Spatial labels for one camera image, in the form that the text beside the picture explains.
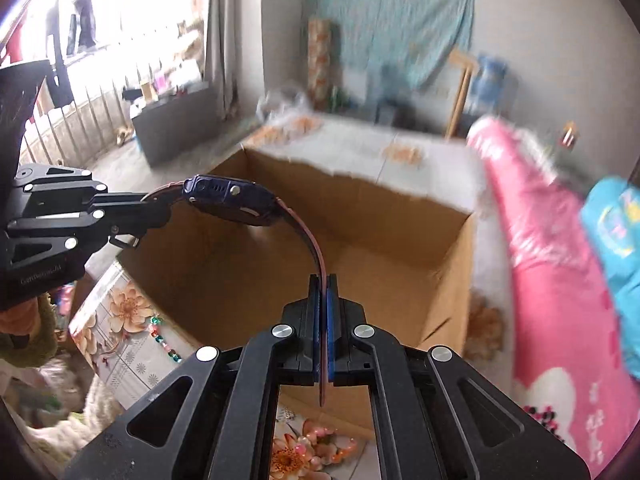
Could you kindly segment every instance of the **plastic bag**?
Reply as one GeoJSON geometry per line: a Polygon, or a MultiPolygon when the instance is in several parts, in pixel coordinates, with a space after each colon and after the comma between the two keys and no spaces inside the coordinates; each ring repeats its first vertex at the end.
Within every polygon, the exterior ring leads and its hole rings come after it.
{"type": "Polygon", "coordinates": [[[255,114],[265,123],[273,121],[291,110],[298,112],[313,111],[305,90],[295,82],[286,83],[280,88],[267,92],[267,95],[258,101],[255,114]]]}

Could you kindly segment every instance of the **pink blanket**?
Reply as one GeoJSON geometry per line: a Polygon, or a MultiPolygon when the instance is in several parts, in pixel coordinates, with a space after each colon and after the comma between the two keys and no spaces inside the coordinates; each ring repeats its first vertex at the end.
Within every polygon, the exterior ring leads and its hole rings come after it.
{"type": "Polygon", "coordinates": [[[582,200],[543,181],[510,125],[483,118],[468,143],[485,161],[510,244],[514,400],[595,477],[638,421],[640,389],[622,364],[616,314],[580,224],[582,200]]]}

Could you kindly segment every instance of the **open cardboard box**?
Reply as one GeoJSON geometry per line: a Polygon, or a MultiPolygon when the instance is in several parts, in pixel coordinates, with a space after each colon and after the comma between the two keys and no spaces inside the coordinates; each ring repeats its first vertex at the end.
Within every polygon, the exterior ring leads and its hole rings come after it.
{"type": "MultiPolygon", "coordinates": [[[[320,243],[342,298],[361,303],[367,322],[407,346],[446,344],[462,352],[468,318],[474,229],[468,214],[373,182],[241,150],[212,173],[258,182],[301,216],[320,243]]],[[[151,300],[200,344],[229,349],[280,320],[306,297],[314,263],[284,222],[256,228],[174,206],[120,261],[151,300]]],[[[371,437],[366,386],[283,386],[280,402],[337,429],[371,437]]]]}

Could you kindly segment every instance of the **metal railing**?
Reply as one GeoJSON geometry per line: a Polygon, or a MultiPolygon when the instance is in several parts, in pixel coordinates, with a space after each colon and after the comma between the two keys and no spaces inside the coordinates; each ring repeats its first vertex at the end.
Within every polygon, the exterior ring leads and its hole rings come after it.
{"type": "Polygon", "coordinates": [[[152,79],[162,60],[173,55],[176,37],[177,29],[166,27],[71,60],[74,100],[27,122],[20,163],[85,168],[115,146],[118,132],[132,128],[123,86],[152,79]]]}

